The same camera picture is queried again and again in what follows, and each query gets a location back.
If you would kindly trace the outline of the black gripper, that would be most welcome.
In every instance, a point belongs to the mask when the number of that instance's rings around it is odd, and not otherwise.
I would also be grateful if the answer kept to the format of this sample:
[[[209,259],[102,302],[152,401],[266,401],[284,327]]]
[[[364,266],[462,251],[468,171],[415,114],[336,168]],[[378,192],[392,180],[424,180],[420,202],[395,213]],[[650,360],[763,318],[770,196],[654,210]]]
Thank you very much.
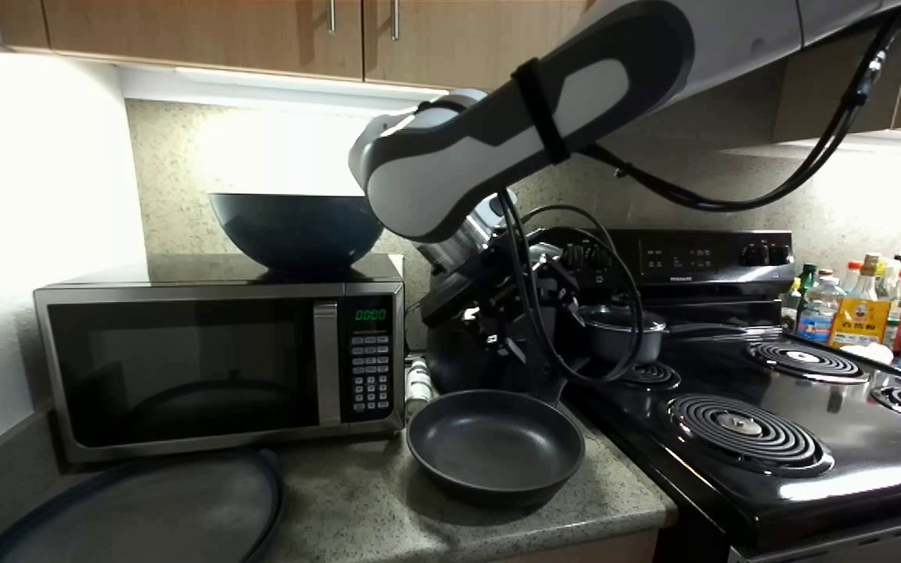
[[[420,312],[429,353],[441,362],[533,360],[527,306],[508,243],[478,251],[461,270],[434,270]]]

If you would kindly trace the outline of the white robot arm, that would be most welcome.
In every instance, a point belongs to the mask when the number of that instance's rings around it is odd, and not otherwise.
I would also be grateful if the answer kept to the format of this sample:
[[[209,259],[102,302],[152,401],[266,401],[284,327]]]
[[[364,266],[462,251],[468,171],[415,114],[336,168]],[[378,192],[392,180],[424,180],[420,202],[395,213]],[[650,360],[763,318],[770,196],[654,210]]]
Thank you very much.
[[[557,46],[494,92],[451,92],[372,120],[347,168],[372,216],[415,243],[447,243],[494,192],[593,158],[601,142],[664,106],[761,73],[837,36],[872,36],[806,160],[761,201],[806,185],[849,135],[901,0],[601,0]]]

